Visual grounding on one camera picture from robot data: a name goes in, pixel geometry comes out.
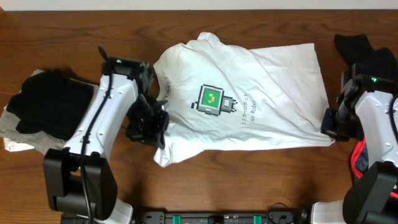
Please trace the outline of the white printed t-shirt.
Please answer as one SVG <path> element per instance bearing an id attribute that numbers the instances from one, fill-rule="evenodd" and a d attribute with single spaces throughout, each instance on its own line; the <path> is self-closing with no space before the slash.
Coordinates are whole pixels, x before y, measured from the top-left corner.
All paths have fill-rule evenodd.
<path id="1" fill-rule="evenodd" d="M 328 98 L 313 43 L 245 49 L 210 33 L 168 48 L 154 64 L 170 116 L 162 167 L 206 150 L 327 147 Z"/>

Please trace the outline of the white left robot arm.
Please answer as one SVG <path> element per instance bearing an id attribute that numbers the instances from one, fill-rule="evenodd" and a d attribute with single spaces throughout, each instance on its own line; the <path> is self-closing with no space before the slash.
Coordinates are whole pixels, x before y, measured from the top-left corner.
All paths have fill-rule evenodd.
<path id="1" fill-rule="evenodd" d="M 165 147 L 169 115 L 165 100 L 148 94 L 149 63 L 111 57 L 103 64 L 99 90 L 73 136 L 61 150 L 49 149 L 44 176 L 49 207 L 74 215 L 72 223 L 131 223 L 133 208 L 118 198 L 109 165 L 123 120 L 133 142 Z"/>

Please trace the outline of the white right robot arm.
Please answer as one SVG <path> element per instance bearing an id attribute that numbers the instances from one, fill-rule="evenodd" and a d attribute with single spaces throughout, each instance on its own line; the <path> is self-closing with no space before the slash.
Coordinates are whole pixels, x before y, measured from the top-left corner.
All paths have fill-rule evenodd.
<path id="1" fill-rule="evenodd" d="M 312 205 L 310 223 L 397 223 L 397 82 L 358 63 L 341 76 L 336 110 L 321 132 L 337 141 L 363 140 L 368 169 L 344 199 Z"/>

